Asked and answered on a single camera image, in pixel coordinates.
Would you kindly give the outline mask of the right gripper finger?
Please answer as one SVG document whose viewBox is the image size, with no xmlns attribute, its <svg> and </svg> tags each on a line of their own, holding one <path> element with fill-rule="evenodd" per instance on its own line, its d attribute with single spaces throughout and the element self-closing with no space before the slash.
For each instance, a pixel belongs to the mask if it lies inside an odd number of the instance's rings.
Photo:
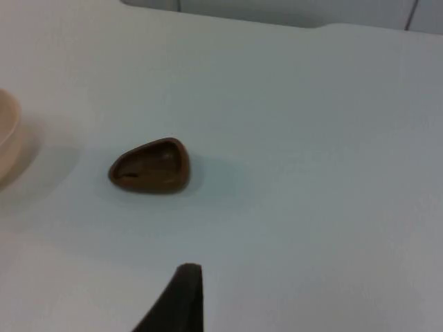
<svg viewBox="0 0 443 332">
<path fill-rule="evenodd" d="M 203 332 L 202 267 L 193 263 L 178 266 L 157 301 L 134 330 Z"/>
</svg>

